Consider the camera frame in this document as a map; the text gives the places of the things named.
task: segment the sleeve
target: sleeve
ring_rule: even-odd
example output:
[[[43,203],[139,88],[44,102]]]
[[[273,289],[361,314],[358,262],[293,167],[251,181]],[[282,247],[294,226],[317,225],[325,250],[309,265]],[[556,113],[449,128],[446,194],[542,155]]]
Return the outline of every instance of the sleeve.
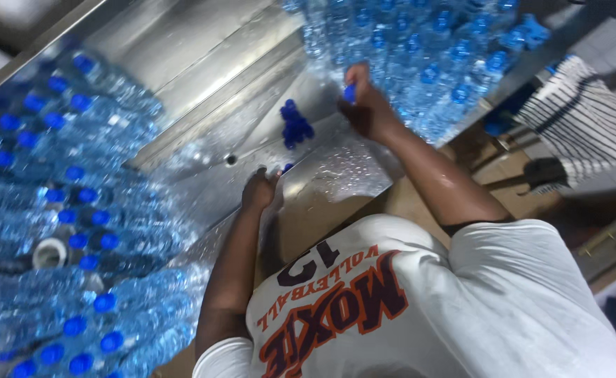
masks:
[[[252,340],[228,338],[208,348],[196,361],[192,378],[249,378]]]
[[[453,237],[448,260],[460,279],[482,282],[494,290],[549,290],[611,328],[572,253],[546,222],[524,219],[466,226]]]

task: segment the white t-shirt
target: white t-shirt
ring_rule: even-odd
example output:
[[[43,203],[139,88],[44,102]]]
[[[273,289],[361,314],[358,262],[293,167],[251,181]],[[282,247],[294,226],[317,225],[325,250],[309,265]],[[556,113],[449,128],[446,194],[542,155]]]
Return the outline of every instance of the white t-shirt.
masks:
[[[478,223],[448,252],[416,224],[361,219],[259,286],[245,338],[202,377],[609,377],[616,334],[540,220]]]

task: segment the person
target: person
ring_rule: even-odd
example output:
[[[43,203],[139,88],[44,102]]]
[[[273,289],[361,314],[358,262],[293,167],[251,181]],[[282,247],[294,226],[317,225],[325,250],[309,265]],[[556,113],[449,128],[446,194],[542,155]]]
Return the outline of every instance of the person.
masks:
[[[253,291],[265,169],[212,269],[195,338],[201,377],[616,377],[616,333],[557,230],[514,220],[486,190],[346,73],[352,127],[388,147],[450,250],[412,222],[365,217]]]

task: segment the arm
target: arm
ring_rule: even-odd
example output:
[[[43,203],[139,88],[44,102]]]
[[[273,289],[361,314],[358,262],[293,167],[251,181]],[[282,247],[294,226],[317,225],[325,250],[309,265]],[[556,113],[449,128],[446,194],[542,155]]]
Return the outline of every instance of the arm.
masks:
[[[341,101],[341,112],[355,130],[385,145],[399,158],[441,226],[511,219],[511,214],[487,190],[397,120],[387,101],[369,83],[365,64],[350,68],[346,83],[356,83],[356,103],[351,106]]]
[[[243,191],[240,211],[229,230],[203,296],[198,318],[196,360],[216,342],[227,338],[250,338],[245,311],[254,289],[259,221],[273,201],[280,177],[266,179],[266,168],[252,176]]]

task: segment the black and white striped fabric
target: black and white striped fabric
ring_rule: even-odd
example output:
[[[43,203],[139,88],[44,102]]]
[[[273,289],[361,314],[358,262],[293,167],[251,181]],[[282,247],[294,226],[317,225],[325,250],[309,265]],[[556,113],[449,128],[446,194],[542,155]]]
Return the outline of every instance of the black and white striped fabric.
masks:
[[[616,166],[616,96],[578,56],[558,66],[515,120],[539,135],[566,173],[561,182],[539,185],[532,192],[574,188]]]

